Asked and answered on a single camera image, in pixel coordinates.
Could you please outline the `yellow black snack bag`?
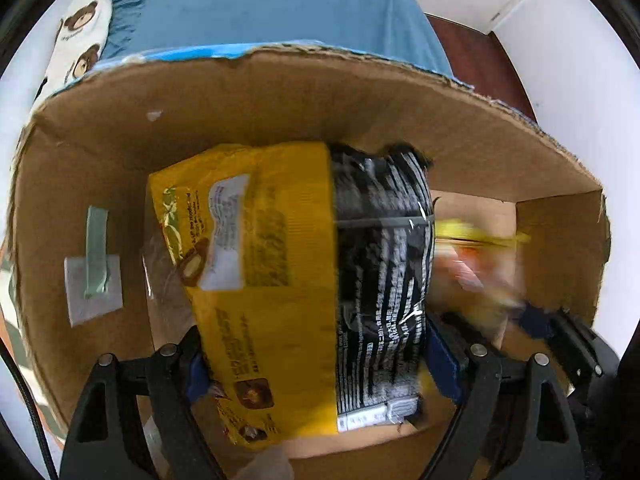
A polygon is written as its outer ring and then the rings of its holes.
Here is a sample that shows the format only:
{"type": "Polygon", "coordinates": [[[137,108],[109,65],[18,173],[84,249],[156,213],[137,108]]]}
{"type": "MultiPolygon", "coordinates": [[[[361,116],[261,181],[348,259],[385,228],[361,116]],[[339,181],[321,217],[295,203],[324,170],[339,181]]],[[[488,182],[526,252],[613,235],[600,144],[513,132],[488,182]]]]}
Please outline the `yellow black snack bag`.
{"type": "Polygon", "coordinates": [[[396,144],[221,145],[149,199],[229,439],[263,448],[399,425],[420,408],[434,255],[428,161],[396,144]]]}

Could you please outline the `cardboard milk box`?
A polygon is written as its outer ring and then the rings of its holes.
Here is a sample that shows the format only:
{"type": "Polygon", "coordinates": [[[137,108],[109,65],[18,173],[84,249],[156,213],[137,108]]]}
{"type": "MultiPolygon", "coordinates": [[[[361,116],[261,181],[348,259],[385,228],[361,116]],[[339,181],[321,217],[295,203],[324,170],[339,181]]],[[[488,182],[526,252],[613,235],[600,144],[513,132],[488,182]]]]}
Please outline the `cardboard milk box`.
{"type": "Polygon", "coordinates": [[[408,144],[427,161],[435,223],[521,232],[524,304],[591,328],[610,251],[602,186],[551,136],[462,84],[327,47],[153,52],[99,66],[46,99],[16,153],[9,244],[27,352],[67,430],[64,479],[155,479],[154,422],[173,479],[582,479],[576,396],[549,339],[514,314],[465,404],[423,359],[419,411],[399,425],[233,443],[215,399],[150,399],[150,357],[196,326],[149,199],[151,174],[221,145],[344,144],[370,155],[408,144]]]}

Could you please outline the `yellow cracker bag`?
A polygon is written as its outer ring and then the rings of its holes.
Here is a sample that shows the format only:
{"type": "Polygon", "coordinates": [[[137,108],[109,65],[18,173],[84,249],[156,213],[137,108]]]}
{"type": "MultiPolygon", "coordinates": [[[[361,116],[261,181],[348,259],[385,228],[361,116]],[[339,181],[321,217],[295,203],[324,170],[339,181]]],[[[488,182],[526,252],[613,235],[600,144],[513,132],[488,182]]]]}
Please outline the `yellow cracker bag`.
{"type": "Polygon", "coordinates": [[[524,309],[518,291],[518,248],[529,236],[502,237],[459,219],[435,223],[433,274],[427,302],[440,314],[456,312],[495,347],[524,309]]]}

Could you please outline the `bear print bolster pillow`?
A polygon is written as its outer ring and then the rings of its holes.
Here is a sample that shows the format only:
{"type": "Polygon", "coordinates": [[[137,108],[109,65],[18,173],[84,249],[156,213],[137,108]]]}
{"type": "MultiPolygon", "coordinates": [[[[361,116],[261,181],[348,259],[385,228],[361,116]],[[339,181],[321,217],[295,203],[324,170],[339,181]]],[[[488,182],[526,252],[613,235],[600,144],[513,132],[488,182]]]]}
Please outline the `bear print bolster pillow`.
{"type": "Polygon", "coordinates": [[[112,0],[72,0],[58,23],[50,62],[32,104],[32,112],[99,61],[112,18],[112,0]]]}

